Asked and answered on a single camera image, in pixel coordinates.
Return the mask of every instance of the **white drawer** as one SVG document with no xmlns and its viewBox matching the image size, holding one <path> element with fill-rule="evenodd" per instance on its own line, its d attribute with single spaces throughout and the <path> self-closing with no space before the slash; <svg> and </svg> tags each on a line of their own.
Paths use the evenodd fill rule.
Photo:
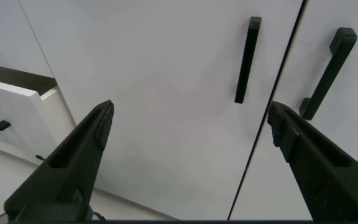
<svg viewBox="0 0 358 224">
<path fill-rule="evenodd" d="M 0 150 L 31 162 L 48 156 L 75 127 L 55 80 L 2 67 L 0 80 L 0 121 L 11 124 L 0 131 Z"/>
</svg>

